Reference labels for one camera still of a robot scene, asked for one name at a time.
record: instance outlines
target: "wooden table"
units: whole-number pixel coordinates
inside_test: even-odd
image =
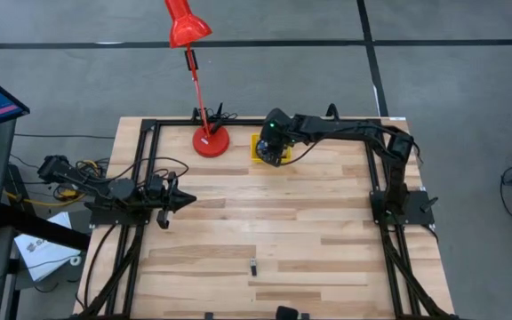
[[[108,176],[133,163],[141,119],[121,118]],[[408,129],[403,119],[382,122]],[[362,142],[326,140],[298,163],[275,168],[250,159],[250,136],[259,127],[229,126],[230,147],[217,158],[195,152],[195,129],[162,128],[157,156],[190,166],[180,178],[180,189],[198,200],[173,215],[168,230],[156,223],[146,227],[132,318],[203,318],[205,312],[217,318],[274,318],[279,305],[314,319],[394,317],[380,232],[372,222],[372,186]],[[294,157],[305,148],[296,146]],[[156,169],[162,167],[181,170],[157,161]],[[414,155],[406,176],[409,188],[422,186]],[[88,257],[107,229],[93,231]],[[91,300],[111,274],[119,229],[100,251]],[[441,308],[453,312],[435,238],[422,227],[405,231],[414,274]],[[258,263],[256,277],[251,276],[251,257]],[[81,299],[90,260],[84,266]],[[399,281],[409,313],[401,276]],[[123,278],[118,312],[125,284]]]

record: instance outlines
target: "white paper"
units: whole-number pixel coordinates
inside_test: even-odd
[[[72,228],[68,212],[61,212],[48,221],[61,225],[62,227]],[[53,244],[46,240],[34,236],[20,235],[15,237],[15,243],[19,248],[29,273],[33,281],[40,281],[50,275],[54,270],[67,263],[68,257],[80,254],[80,250],[68,248],[62,245]],[[33,266],[45,263],[42,266],[32,268]]]

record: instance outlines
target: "lamp shade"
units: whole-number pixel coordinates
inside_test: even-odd
[[[206,22],[195,16],[187,0],[165,0],[173,24],[169,33],[171,48],[190,44],[212,33]]]

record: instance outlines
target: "red lamp base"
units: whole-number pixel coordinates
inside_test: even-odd
[[[225,127],[219,128],[211,137],[207,137],[204,128],[198,128],[193,135],[193,148],[195,151],[205,157],[216,157],[222,155],[228,149],[230,138]]]

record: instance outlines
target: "floor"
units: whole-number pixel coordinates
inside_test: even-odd
[[[205,103],[247,116],[276,107],[320,115],[335,103],[345,116],[407,117],[426,188],[440,197],[437,233],[456,312],[512,319],[512,219],[499,193],[512,165],[512,1],[189,2],[213,29],[207,41],[356,40],[196,49]],[[170,26],[160,0],[0,0],[0,85],[32,111],[17,132],[112,136],[120,116],[189,115],[194,89],[182,50],[166,48]],[[361,42],[365,35],[375,41]],[[17,137],[12,152],[40,164],[49,154],[97,159],[111,147]],[[512,188],[506,198],[512,209]],[[65,274],[51,293],[24,291],[19,319],[68,316],[76,284]]]

